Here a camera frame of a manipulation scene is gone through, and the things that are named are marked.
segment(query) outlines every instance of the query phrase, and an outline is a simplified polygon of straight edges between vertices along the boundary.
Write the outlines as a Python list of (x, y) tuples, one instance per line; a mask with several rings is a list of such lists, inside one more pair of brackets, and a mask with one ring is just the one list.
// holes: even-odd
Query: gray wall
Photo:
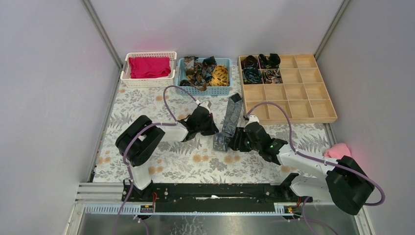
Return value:
[(116, 68), (81, 1), (0, 3), (0, 228), (62, 234)]
[(415, 230), (414, 9), (413, 0), (352, 1), (319, 60), (338, 141), (385, 190), (369, 208), (378, 235)]
[(92, 0), (120, 57), (313, 54), (341, 0)]

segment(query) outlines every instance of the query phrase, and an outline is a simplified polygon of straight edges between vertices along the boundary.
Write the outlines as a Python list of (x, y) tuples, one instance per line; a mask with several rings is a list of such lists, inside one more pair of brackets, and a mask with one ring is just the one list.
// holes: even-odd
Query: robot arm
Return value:
[[(143, 190), (151, 183), (147, 160), (160, 141), (188, 141), (193, 139), (197, 133), (213, 135), (218, 132), (209, 108), (210, 102), (202, 102), (192, 115), (179, 120), (176, 125), (152, 126), (143, 132), (132, 144), (126, 156), (130, 163), (128, 167), (133, 175), (135, 187)], [(341, 168), (326, 164), (331, 162), (343, 165), (365, 174), (352, 158), (344, 156), (341, 160), (335, 160), (302, 152), (321, 159), (324, 163), (304, 158), (294, 152), (287, 141), (271, 138), (259, 124), (256, 116), (250, 115), (246, 119), (248, 122), (245, 127), (236, 128), (229, 147), (241, 152), (256, 151), (268, 162), (292, 166), (313, 175), (315, 178), (292, 173), (282, 182), (281, 185), (289, 187), (296, 196), (311, 196), (314, 200), (332, 201), (343, 211), (356, 215), (373, 192), (374, 186), (368, 181)], [(148, 117), (140, 116), (121, 134), (115, 143), (121, 155), (138, 132), (151, 123)]]
[[(131, 145), (126, 158), (134, 178), (134, 185), (138, 189), (144, 189), (151, 183), (151, 177), (148, 174), (148, 159), (161, 141), (184, 142), (193, 139), (197, 133), (209, 136), (219, 132), (210, 112), (210, 101), (202, 103), (197, 101), (197, 104), (198, 106), (193, 113), (185, 119), (177, 121), (176, 124), (152, 126)], [(152, 121), (142, 115), (118, 137), (115, 145), (122, 156), (132, 139), (151, 124)]]
[(366, 175), (359, 165), (348, 156), (336, 160), (300, 151), (324, 161), (319, 163), (294, 152), (287, 141), (271, 138), (259, 124), (255, 115), (247, 118), (244, 128), (237, 127), (229, 147), (241, 152), (257, 151), (268, 162), (295, 167), (315, 178), (293, 174), (283, 182), (297, 196), (311, 196), (314, 199), (332, 201), (343, 211), (356, 215), (374, 190), (373, 184), (361, 177), (327, 164), (331, 162), (346, 166)]

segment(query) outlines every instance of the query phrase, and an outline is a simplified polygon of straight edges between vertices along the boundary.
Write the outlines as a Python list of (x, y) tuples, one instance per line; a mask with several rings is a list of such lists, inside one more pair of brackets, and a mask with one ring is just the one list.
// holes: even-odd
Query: floral pattern mat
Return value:
[[(241, 93), (238, 66), (232, 66), (233, 87), (229, 96)], [(122, 182), (128, 177), (115, 141), (139, 116), (147, 115), (153, 122), (173, 122), (164, 107), (164, 88), (129, 89), (120, 83), (109, 126), (106, 130), (93, 182)], [(196, 96), (210, 100), (219, 130), (226, 112), (229, 96)], [(177, 119), (191, 114), (196, 104), (171, 88), (167, 103)], [(288, 140), (288, 125), (265, 125), (271, 137)], [(293, 125), (295, 146), (321, 155), (329, 148), (323, 124)], [(148, 172), (155, 183), (281, 183), (290, 172), (303, 172), (289, 166), (268, 163), (256, 152), (241, 153), (213, 150), (213, 136), (198, 134), (188, 142), (161, 142), (149, 159)]]

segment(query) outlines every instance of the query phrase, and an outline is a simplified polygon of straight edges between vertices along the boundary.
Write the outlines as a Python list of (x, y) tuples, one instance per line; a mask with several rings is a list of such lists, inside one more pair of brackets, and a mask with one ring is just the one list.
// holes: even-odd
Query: pink cloth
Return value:
[(168, 57), (135, 57), (129, 58), (128, 63), (131, 78), (167, 77), (171, 72)]
[(350, 150), (345, 143), (337, 143), (324, 153), (325, 157), (335, 159), (341, 159), (344, 155), (351, 157)]

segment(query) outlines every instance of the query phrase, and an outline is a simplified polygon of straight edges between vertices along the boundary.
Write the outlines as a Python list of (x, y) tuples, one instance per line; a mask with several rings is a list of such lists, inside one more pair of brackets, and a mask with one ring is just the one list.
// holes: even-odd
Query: yellow patterned cloth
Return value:
[(229, 74), (228, 69), (225, 66), (218, 65), (212, 72), (212, 80), (209, 85), (213, 87), (227, 87), (229, 86)]

